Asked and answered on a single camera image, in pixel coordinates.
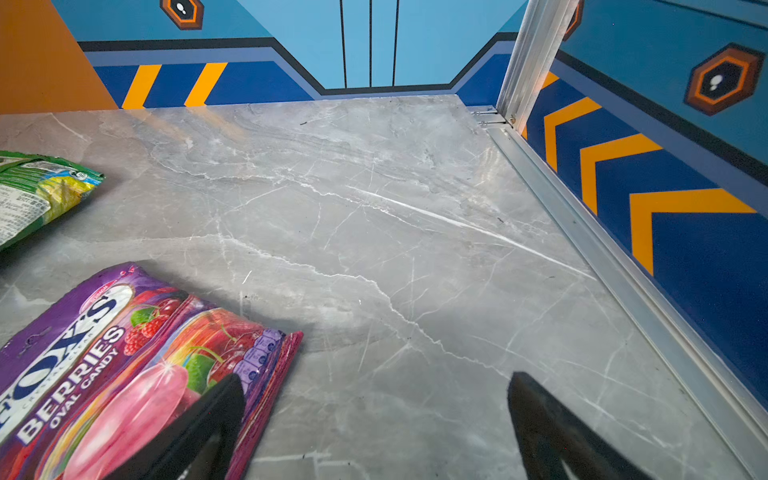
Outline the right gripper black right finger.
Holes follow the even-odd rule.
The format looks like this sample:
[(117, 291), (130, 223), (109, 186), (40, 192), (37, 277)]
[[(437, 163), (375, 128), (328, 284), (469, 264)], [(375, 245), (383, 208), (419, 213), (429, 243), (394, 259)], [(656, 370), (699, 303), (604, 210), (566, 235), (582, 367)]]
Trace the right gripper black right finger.
[(507, 403), (529, 479), (647, 479), (526, 372), (512, 374)]

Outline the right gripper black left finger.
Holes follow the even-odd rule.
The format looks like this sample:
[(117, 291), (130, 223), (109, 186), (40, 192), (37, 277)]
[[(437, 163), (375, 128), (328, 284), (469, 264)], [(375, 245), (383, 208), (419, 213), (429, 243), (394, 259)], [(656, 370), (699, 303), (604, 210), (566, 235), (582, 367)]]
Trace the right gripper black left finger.
[(230, 374), (108, 477), (224, 479), (244, 409), (240, 379)]

